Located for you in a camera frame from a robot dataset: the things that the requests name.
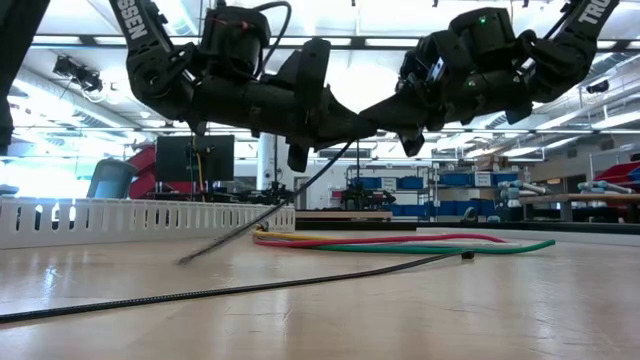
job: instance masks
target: green tube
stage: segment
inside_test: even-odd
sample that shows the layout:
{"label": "green tube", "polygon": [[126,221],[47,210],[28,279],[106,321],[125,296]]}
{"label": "green tube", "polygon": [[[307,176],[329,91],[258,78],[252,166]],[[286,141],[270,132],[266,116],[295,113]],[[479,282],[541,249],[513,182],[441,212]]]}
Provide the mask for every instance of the green tube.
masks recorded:
{"label": "green tube", "polygon": [[471,250],[477,254],[493,254],[493,255],[512,255],[530,251],[544,249],[555,245],[555,240],[543,241],[539,244],[523,246],[519,248],[445,248],[445,247],[423,247],[423,246],[397,246],[397,245],[323,245],[314,246],[310,249],[326,250],[326,251],[349,251],[349,252],[367,252],[367,253],[386,253],[386,254],[448,254],[460,250]]}

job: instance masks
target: ceiling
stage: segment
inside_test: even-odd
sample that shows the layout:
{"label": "ceiling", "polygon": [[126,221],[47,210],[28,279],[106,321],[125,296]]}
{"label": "ceiling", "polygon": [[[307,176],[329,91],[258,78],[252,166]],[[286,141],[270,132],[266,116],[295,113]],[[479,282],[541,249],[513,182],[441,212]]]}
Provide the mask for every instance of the ceiling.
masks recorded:
{"label": "ceiling", "polygon": [[[204,11],[211,6],[209,0],[157,0],[161,12],[168,18],[167,31],[172,36],[196,36],[201,33],[200,19]],[[253,7],[265,3],[260,0],[228,0],[228,5]],[[292,0],[293,15],[287,29],[287,36],[384,36],[386,38],[411,38],[424,36],[433,31],[448,27],[448,23],[458,14],[486,6],[505,7],[509,11],[516,33],[525,29],[533,29],[537,34],[544,34],[559,18],[559,9],[563,1],[529,1],[523,7],[522,1],[467,1],[440,0],[437,7],[433,2],[425,0]],[[273,34],[281,29],[284,11],[281,9],[265,12]],[[640,1],[622,1],[607,22],[601,39],[637,39],[640,28],[636,25],[640,15]],[[17,133],[19,142],[35,142],[50,144],[48,154],[78,152],[94,144],[96,154],[122,155],[131,154],[133,143],[153,140],[157,132],[133,131],[89,131],[89,128],[129,127],[158,128],[166,124],[166,120],[149,109],[131,94],[125,68],[126,49],[100,46],[59,46],[56,41],[69,41],[68,36],[103,35],[116,36],[120,31],[116,26],[108,0],[51,0],[47,13],[38,30],[41,37],[38,41],[51,41],[49,45],[33,47],[29,50],[23,64],[19,79],[21,84],[16,88],[24,92],[44,90],[49,97],[36,97],[29,93],[30,100],[20,102],[14,112],[17,114]],[[276,72],[291,49],[276,50],[267,66],[267,72]],[[397,79],[397,71],[402,64],[404,49],[399,50],[333,50],[327,74],[327,83],[338,100],[354,111],[360,111],[393,94]],[[427,148],[434,149],[435,154],[451,156],[486,153],[500,153],[513,147],[534,147],[541,149],[550,143],[566,138],[594,136],[581,133],[523,134],[508,133],[512,130],[585,130],[609,115],[636,111],[636,96],[631,93],[624,100],[611,102],[617,93],[629,92],[638,82],[637,54],[600,54],[598,55],[589,82],[608,78],[610,90],[600,95],[589,95],[584,91],[587,81],[569,91],[565,96],[551,104],[536,104],[537,117],[522,121],[516,126],[504,123],[502,114],[494,114],[476,118],[467,128],[477,129],[478,133],[456,133],[462,128],[458,123],[447,124],[443,134],[427,136]],[[68,79],[52,73],[58,56],[69,56],[75,62],[86,65],[92,70],[100,71],[104,88],[100,94],[83,94],[81,89],[70,84]],[[71,105],[75,111],[66,111]],[[565,121],[554,126],[546,126],[565,116],[574,114]],[[40,116],[24,115],[25,109],[39,113]],[[634,123],[624,122],[625,129],[634,129]],[[178,130],[186,131],[186,125],[174,123]],[[42,130],[39,128],[60,127],[60,131]],[[72,127],[85,127],[85,131],[70,130]],[[252,139],[246,131],[237,131],[229,127],[212,124],[213,132],[234,131],[242,142],[237,144],[236,155],[254,157],[257,146],[251,146]],[[397,140],[392,135],[380,134],[379,138],[369,139],[372,143],[391,142],[391,145],[376,145],[382,157],[397,157]]]}

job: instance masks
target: red tube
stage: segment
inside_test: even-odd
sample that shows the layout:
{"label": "red tube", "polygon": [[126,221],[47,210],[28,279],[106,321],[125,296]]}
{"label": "red tube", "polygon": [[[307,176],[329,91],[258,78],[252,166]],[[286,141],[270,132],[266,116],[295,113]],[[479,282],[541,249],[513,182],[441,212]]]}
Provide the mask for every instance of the red tube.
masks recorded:
{"label": "red tube", "polygon": [[506,243],[507,241],[482,234],[444,234],[444,235],[422,235],[422,236],[394,236],[381,238],[357,238],[357,239],[336,239],[335,241],[273,241],[264,240],[264,237],[253,236],[253,242],[258,245],[273,247],[312,247],[323,245],[352,245],[352,244],[375,244],[375,243],[397,243],[411,241],[438,241],[438,240],[455,240],[455,239],[475,239],[488,240],[496,243]]}

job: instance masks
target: computer monitor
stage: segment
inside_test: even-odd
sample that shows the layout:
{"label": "computer monitor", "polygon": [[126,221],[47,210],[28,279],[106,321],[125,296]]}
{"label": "computer monitor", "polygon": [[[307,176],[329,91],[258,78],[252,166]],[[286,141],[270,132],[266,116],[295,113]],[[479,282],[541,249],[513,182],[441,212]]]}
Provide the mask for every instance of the computer monitor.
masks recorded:
{"label": "computer monitor", "polygon": [[[234,136],[196,136],[195,140],[204,180],[232,181]],[[156,181],[198,181],[198,160],[193,150],[192,136],[158,138]]]}

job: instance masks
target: white cable tray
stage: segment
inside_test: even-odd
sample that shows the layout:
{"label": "white cable tray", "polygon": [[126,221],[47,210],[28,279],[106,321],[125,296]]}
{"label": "white cable tray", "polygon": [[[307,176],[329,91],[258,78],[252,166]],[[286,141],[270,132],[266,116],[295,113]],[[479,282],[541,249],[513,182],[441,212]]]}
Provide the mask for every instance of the white cable tray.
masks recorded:
{"label": "white cable tray", "polygon": [[[155,200],[0,197],[0,249],[111,242],[213,239],[269,206]],[[295,209],[267,223],[293,232]]]}

